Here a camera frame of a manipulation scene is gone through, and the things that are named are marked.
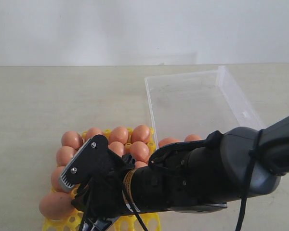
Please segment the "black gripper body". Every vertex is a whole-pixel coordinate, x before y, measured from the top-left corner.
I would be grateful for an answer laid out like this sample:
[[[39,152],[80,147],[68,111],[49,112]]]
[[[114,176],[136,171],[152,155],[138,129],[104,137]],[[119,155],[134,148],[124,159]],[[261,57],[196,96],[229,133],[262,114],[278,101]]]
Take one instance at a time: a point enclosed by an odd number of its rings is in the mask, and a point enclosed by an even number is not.
[[[227,207],[220,158],[205,149],[158,149],[146,167],[108,149],[111,169],[79,184],[73,206],[97,217],[215,212]]]

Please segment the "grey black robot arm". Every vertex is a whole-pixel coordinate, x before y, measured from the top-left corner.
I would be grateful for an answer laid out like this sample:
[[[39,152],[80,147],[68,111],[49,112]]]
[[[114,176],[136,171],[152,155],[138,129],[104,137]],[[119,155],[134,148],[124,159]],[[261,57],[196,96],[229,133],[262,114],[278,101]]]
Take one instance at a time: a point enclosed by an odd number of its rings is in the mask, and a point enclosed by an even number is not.
[[[105,231],[114,218],[131,214],[211,213],[236,200],[241,201],[240,230],[247,199],[270,194],[287,173],[289,116],[261,130],[237,127],[166,145],[141,168],[96,135],[75,157],[68,178],[79,186],[72,205],[83,212],[83,231]]]

